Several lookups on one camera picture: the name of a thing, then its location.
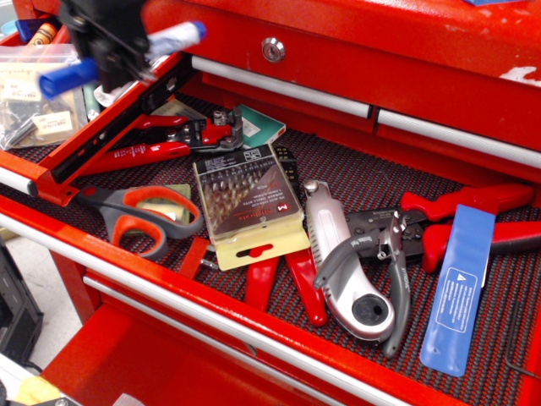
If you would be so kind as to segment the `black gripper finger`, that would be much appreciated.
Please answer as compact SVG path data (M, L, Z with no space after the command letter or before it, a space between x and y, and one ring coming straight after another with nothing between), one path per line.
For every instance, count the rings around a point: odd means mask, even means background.
M103 90L109 93L128 82L142 80L149 64L140 53L132 53L106 40L90 44L90 54L97 65Z

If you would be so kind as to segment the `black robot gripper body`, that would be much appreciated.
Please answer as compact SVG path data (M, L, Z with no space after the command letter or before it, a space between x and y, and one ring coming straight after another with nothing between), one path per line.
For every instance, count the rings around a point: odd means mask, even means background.
M81 58L110 52L138 57L149 50L143 5L142 1L61 1L59 19Z

